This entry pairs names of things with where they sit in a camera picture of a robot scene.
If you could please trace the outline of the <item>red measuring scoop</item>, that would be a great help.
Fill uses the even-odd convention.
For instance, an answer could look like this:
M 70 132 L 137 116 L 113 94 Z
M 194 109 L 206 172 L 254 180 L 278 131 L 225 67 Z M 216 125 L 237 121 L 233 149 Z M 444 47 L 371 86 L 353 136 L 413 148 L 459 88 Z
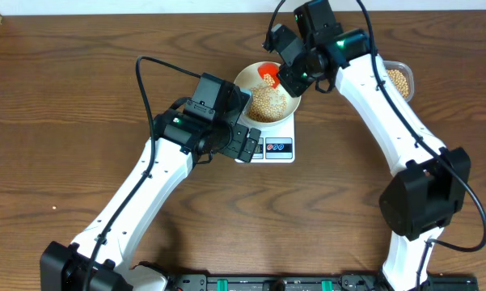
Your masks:
M 258 67 L 257 71 L 266 85 L 273 89 L 280 85 L 280 79 L 278 78 L 279 66 L 275 63 L 264 62 Z

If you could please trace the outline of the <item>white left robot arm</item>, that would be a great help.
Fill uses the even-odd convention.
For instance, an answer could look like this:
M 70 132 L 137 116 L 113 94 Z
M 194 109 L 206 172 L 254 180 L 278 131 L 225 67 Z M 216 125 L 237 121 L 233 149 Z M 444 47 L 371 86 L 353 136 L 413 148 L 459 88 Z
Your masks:
M 239 123 L 251 103 L 249 90 L 202 74 L 193 96 L 177 99 L 153 119 L 153 137 L 98 217 L 69 246 L 51 242 L 45 249 L 41 289 L 164 290 L 166 275 L 132 265 L 138 244 L 203 156 L 251 161 L 260 131 Z

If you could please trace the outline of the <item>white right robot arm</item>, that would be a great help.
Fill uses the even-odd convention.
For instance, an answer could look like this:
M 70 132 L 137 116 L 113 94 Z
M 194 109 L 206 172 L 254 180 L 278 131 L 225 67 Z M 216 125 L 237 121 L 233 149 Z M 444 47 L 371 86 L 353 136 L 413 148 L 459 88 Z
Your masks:
M 384 290 L 470 290 L 467 277 L 430 276 L 429 258 L 443 230 L 463 207 L 471 160 L 450 150 L 418 119 L 389 79 L 371 27 L 345 31 L 328 2 L 295 12 L 296 32 L 271 23 L 264 47 L 280 55 L 280 84 L 293 97 L 328 81 L 355 108 L 392 174 L 379 199 L 391 228 L 377 284 Z

